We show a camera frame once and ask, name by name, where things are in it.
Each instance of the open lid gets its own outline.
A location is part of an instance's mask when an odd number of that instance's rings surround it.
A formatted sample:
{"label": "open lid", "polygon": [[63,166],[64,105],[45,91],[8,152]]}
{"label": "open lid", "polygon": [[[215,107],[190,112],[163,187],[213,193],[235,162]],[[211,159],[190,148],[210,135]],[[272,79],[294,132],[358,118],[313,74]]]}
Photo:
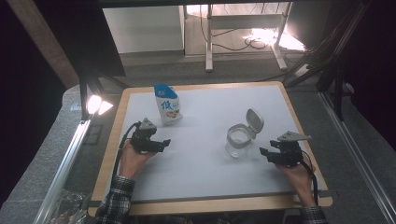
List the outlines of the open lid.
{"label": "open lid", "polygon": [[254,139],[256,138],[256,133],[262,131],[262,128],[264,127],[264,119],[256,109],[250,108],[247,111],[247,124],[249,129],[252,131],[251,135]]}

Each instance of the blue and white carton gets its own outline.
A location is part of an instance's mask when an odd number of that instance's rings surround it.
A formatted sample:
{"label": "blue and white carton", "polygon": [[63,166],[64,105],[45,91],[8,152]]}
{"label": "blue and white carton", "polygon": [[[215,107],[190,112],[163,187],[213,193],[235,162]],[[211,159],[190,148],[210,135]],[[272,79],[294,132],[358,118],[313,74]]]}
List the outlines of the blue and white carton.
{"label": "blue and white carton", "polygon": [[183,118],[180,113],[179,98],[172,87],[166,84],[157,84],[154,86],[154,91],[163,125],[175,124]]}

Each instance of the white board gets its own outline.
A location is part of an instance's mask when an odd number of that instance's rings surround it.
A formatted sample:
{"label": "white board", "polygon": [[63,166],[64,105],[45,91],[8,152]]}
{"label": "white board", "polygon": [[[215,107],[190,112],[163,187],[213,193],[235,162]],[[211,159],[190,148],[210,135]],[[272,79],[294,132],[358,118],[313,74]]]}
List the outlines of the white board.
{"label": "white board", "polygon": [[[278,86],[177,91],[180,112],[177,124],[162,126],[154,92],[131,95],[121,135],[135,122],[148,118],[157,125],[152,141],[171,139],[163,153],[151,158],[135,177],[133,202],[183,201],[233,198],[292,192],[275,166],[260,154],[286,131],[297,126]],[[249,108],[264,118],[262,132],[252,140],[243,158],[225,149],[227,131],[246,122]]]}

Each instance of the aluminum rail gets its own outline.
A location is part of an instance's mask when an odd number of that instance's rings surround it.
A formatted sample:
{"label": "aluminum rail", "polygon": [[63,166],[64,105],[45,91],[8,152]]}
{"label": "aluminum rail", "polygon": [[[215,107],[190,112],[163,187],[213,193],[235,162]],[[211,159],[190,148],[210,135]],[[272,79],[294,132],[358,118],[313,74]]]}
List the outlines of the aluminum rail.
{"label": "aluminum rail", "polygon": [[49,191],[47,192],[47,195],[44,198],[40,209],[38,210],[34,223],[48,223],[54,210],[54,205],[56,204],[61,190],[64,188],[64,183],[66,182],[70,170],[73,167],[74,160],[78,154],[78,150],[80,149],[85,133],[90,126],[91,118],[92,116],[90,116],[90,118],[87,120],[82,120],[78,125],[75,135],[73,136],[69,148],[67,149],[64,159],[62,160],[62,163],[58,169],[58,172],[53,178],[52,184],[49,187]]}
{"label": "aluminum rail", "polygon": [[340,121],[338,117],[335,115],[332,110],[332,100],[329,97],[328,93],[320,92],[319,97],[325,105],[332,122],[335,124],[337,131],[340,133],[343,138],[346,148],[348,149],[353,161],[356,163],[361,175],[366,182],[367,187],[372,192],[376,202],[378,203],[379,208],[381,209],[385,219],[389,224],[396,223],[396,211],[392,204],[391,199],[388,194],[385,192],[381,183],[379,183],[378,179],[375,177],[372,169],[367,163],[366,159],[364,159],[361,151],[350,134],[347,126],[343,121]]}

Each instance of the human hand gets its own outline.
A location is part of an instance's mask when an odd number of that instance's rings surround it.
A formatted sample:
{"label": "human hand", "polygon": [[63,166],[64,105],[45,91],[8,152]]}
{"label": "human hand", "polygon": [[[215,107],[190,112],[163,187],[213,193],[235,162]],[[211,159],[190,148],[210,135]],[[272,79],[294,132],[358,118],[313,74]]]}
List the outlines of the human hand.
{"label": "human hand", "polygon": [[[311,166],[311,162],[305,155],[304,155],[304,161],[308,166]],[[287,167],[284,165],[276,164],[276,168],[282,171],[283,174],[285,174],[290,184],[294,187],[298,197],[300,198],[300,202],[302,206],[304,207],[317,206],[315,204],[314,197],[312,196],[311,176],[301,164],[294,167]],[[312,172],[315,172],[315,166],[312,166],[312,169],[313,169]]]}
{"label": "human hand", "polygon": [[122,147],[122,155],[120,158],[120,175],[126,177],[134,177],[139,170],[141,170],[146,161],[153,157],[155,152],[148,152],[141,154],[134,150],[131,145],[131,139],[127,139]]}

